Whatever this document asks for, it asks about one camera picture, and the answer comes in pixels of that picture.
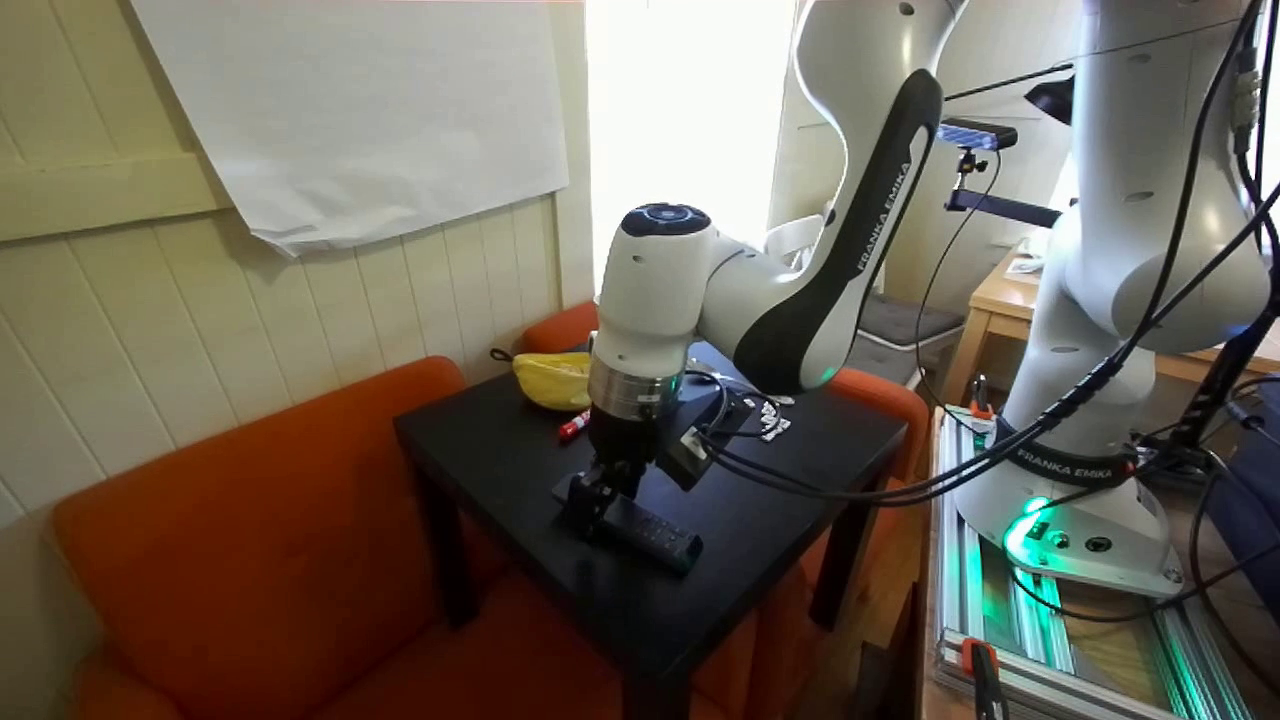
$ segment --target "beige wall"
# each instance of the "beige wall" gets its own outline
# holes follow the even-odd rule
[[[590,289],[579,7],[556,3],[573,190],[281,259],[214,190],[127,0],[0,3],[0,716],[90,646],[43,507],[166,450],[492,346]]]

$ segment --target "cable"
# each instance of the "cable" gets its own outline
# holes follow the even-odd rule
[[[1240,476],[1214,457],[1208,452],[1208,462],[1218,470],[1218,476],[1236,480]],[[1208,515],[1208,502],[1213,502],[1213,487],[1199,491],[1199,504],[1194,504],[1194,515],[1190,515],[1190,549],[1189,549],[1189,561],[1190,561],[1190,585],[1204,585],[1204,567],[1199,567],[1199,530],[1204,530],[1204,515]],[[1218,628],[1218,635],[1230,646],[1230,654],[1240,656],[1240,663],[1280,699],[1280,681],[1270,672],[1264,672],[1264,663],[1245,647],[1245,642],[1225,626],[1225,614],[1214,608],[1213,592],[1199,592],[1204,602],[1204,614],[1213,617],[1213,626]]]
[[[1267,7],[1267,43],[1264,43],[1264,61],[1261,61],[1261,82],[1255,82],[1255,106],[1249,106],[1249,108],[1255,108],[1255,115],[1249,113],[1249,121],[1240,121],[1236,115],[1236,133],[1230,133],[1230,159],[1236,159],[1236,177],[1240,177],[1240,186],[1245,186],[1245,191],[1249,191],[1249,202],[1251,202],[1251,207],[1261,207],[1261,168],[1264,168],[1264,159],[1267,159],[1267,106],[1270,106],[1270,65],[1274,65],[1274,19],[1280,19],[1280,12],[1274,12],[1274,3]],[[1251,65],[1255,65],[1255,49],[1249,43],[1245,52],[1240,52],[1240,65],[1251,74]],[[1270,215],[1264,219],[1264,228],[1261,228],[1261,236],[1255,236],[1255,249],[1270,259],[1270,289],[1274,289],[1274,224],[1270,224]]]
[[[1055,74],[1066,74],[1066,69],[1075,69],[1075,65],[1049,65],[1049,69],[1035,69],[1035,74],[1024,74],[1024,77],[1003,77],[995,85],[974,85],[974,87],[950,91],[944,100],[957,106],[964,98],[983,98],[983,91],[1012,87],[1012,85],[1024,85],[1024,82],[1040,82],[1040,77],[1055,77]]]
[[[1051,608],[1051,614],[1060,614],[1060,617],[1087,619],[1087,626],[1132,626],[1132,619],[1146,619],[1146,617],[1155,617],[1155,614],[1165,614],[1165,608],[1174,608],[1174,605],[1183,605],[1183,602],[1194,602],[1194,598],[1204,598],[1208,589],[1214,589],[1218,582],[1226,582],[1226,578],[1236,578],[1236,571],[1245,571],[1245,567],[1251,567],[1251,566],[1261,566],[1261,561],[1267,561],[1267,555],[1274,555],[1274,553],[1280,553],[1280,539],[1249,553],[1245,561],[1236,561],[1236,566],[1226,566],[1226,567],[1218,567],[1218,571],[1213,571],[1213,578],[1199,578],[1190,589],[1183,589],[1183,592],[1174,592],[1174,598],[1165,598],[1165,602],[1155,602],[1155,605],[1146,605],[1146,608],[1138,608],[1138,614],[1081,614],[1081,608],[1064,608],[1064,605],[1042,602],[1035,589],[1028,589],[1028,585],[1016,582],[1016,578],[1012,578],[1012,585],[1016,585],[1018,592],[1028,592],[1028,602],[1035,602],[1040,608]]]
[[[1274,207],[1280,186],[1267,191],[1261,211],[1150,315],[1150,324],[1167,319],[1174,306],[1183,306]]]
[[[1251,391],[1251,389],[1261,389],[1261,384],[1280,384],[1280,381],[1274,381],[1274,376],[1264,376],[1264,381],[1251,381],[1251,384],[1236,384],[1230,397],[1226,397],[1226,415],[1230,415],[1245,434],[1251,434],[1251,436],[1261,436],[1261,439],[1267,439],[1267,443],[1280,450],[1280,436],[1267,430],[1267,422],[1255,415],[1255,413],[1249,413],[1249,410],[1240,410],[1240,397]]]
[[[1144,319],[1134,324],[1134,334],[1129,338],[1129,352],[1138,346],[1144,334],[1155,328],[1155,307],[1161,307],[1161,297],[1170,279],[1170,264],[1178,258],[1178,244],[1183,244],[1183,228],[1189,228],[1189,211],[1190,211],[1190,191],[1194,191],[1194,168],[1199,168],[1199,146],[1204,146],[1204,130],[1208,130],[1208,113],[1213,113],[1213,100],[1214,91],[1225,87],[1225,77],[1230,69],[1230,58],[1240,52],[1245,36],[1251,34],[1251,19],[1255,19],[1255,7],[1261,0],[1251,0],[1230,34],[1230,43],[1225,52],[1225,61],[1214,65],[1213,82],[1208,82],[1208,91],[1199,100],[1199,113],[1194,113],[1194,125],[1190,125],[1190,146],[1189,146],[1189,159],[1183,159],[1183,190],[1178,190],[1178,202],[1174,202],[1174,211],[1170,211],[1170,236],[1167,236],[1167,249],[1165,249],[1165,264],[1161,264],[1161,277],[1155,277],[1155,289],[1146,297],[1146,307],[1144,307]]]
[[[998,186],[1003,156],[995,153],[992,165],[995,165],[995,168],[992,168],[988,190],[978,191],[978,206],[983,206],[983,202],[992,195],[992,190]],[[934,289],[934,279],[941,279],[941,270],[948,264],[950,249],[958,244],[958,236],[964,236],[964,228],[968,228],[968,219],[971,219],[971,211],[974,211],[978,206],[968,206],[968,207],[964,207],[958,224],[957,224],[950,236],[944,241],[944,254],[941,254],[941,258],[932,259],[932,270],[927,270],[927,279],[923,279],[923,291],[920,291],[920,306],[915,306],[915,370],[923,364],[923,352],[920,352],[923,307],[927,307],[927,301],[932,301],[932,289]],[[950,422],[958,426],[958,415],[957,415],[948,406],[941,406],[941,397],[934,397],[932,389],[923,389],[923,397],[927,397],[944,415],[950,415]]]
[[[863,502],[863,504],[881,504],[881,507],[895,507],[895,504],[923,504],[923,502],[934,502],[974,476],[983,476],[988,470],[1003,463],[1009,457],[1016,457],[1024,443],[1030,443],[1035,436],[1051,434],[1060,422],[1066,422],[1081,406],[1087,406],[1120,370],[1125,361],[1132,358],[1132,350],[1194,289],[1204,283],[1208,272],[1214,272],[1226,254],[1236,254],[1249,234],[1261,224],[1261,215],[1274,206],[1274,191],[1267,195],[1264,211],[1255,211],[1226,249],[1218,249],[1189,283],[1183,291],[1174,291],[1167,306],[1165,301],[1165,289],[1170,279],[1170,259],[1174,259],[1174,249],[1178,249],[1178,236],[1183,236],[1183,215],[1189,215],[1189,195],[1190,195],[1190,180],[1194,180],[1194,165],[1199,165],[1199,146],[1204,146],[1204,125],[1208,125],[1208,108],[1213,108],[1213,98],[1218,91],[1218,82],[1225,82],[1225,69],[1230,61],[1230,52],[1240,49],[1245,41],[1245,28],[1251,25],[1255,16],[1255,0],[1251,7],[1245,12],[1245,19],[1236,25],[1236,36],[1230,36],[1230,49],[1226,58],[1218,61],[1214,77],[1213,77],[1213,87],[1199,106],[1199,115],[1194,115],[1194,133],[1190,133],[1190,147],[1189,147],[1189,168],[1183,168],[1183,191],[1178,191],[1178,206],[1174,206],[1174,228],[1170,228],[1170,241],[1167,241],[1167,258],[1161,264],[1161,277],[1155,277],[1155,289],[1146,297],[1146,307],[1144,307],[1144,319],[1134,324],[1134,334],[1117,350],[1107,352],[1075,389],[1066,389],[1055,406],[1049,406],[1028,430],[1003,436],[998,443],[992,443],[988,452],[915,486],[915,487],[900,487],[900,491],[840,491],[833,502]],[[804,487],[804,480],[786,476],[786,472],[773,472],[773,470],[750,470],[750,476],[768,476],[773,486],[795,486]]]

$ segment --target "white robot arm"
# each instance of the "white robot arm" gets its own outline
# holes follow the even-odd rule
[[[1055,234],[1028,358],[1003,410],[1009,434],[1035,426],[1092,364],[1138,334],[1150,291],[1165,279],[1178,289],[1249,215],[1226,147],[1230,91],[1208,106],[1194,133],[1208,82],[1249,12],[1245,0],[1081,3],[1092,28],[1072,121],[1081,207]],[[703,211],[683,206],[646,206],[621,224],[590,350],[590,443],[608,487],[636,491],[692,338],[713,342],[764,391],[814,389],[842,364],[861,301],[944,115],[932,69],[958,12],[964,0],[807,3],[795,77],[840,133],[848,165],[804,264],[724,241]],[[1183,202],[1190,153],[1199,171]],[[1264,264],[1240,254],[1183,306],[1178,319],[1144,328],[1144,346],[1208,350],[1264,301]],[[1150,352],[1134,352],[1018,463],[998,463],[964,487],[958,507],[971,530],[1018,566],[1146,598],[1174,592],[1161,504],[1125,472],[1117,476],[1146,391]],[[1060,502],[1075,491],[1075,476],[1096,470],[1107,472],[1107,487],[1082,504],[1060,504],[1051,531],[1018,523],[1024,504]]]
[[[692,338],[759,391],[804,391],[842,364],[941,125],[932,65],[957,12],[958,0],[807,3],[795,77],[842,146],[842,186],[799,264],[719,236],[683,206],[624,215],[590,346],[590,443],[613,487],[636,491]],[[851,74],[848,49],[875,74]]]

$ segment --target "yellow object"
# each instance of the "yellow object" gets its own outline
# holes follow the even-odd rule
[[[513,358],[520,391],[551,413],[590,410],[590,352],[520,352]]]

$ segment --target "white paper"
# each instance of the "white paper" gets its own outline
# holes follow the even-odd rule
[[[537,0],[135,0],[214,177],[281,254],[562,190]]]

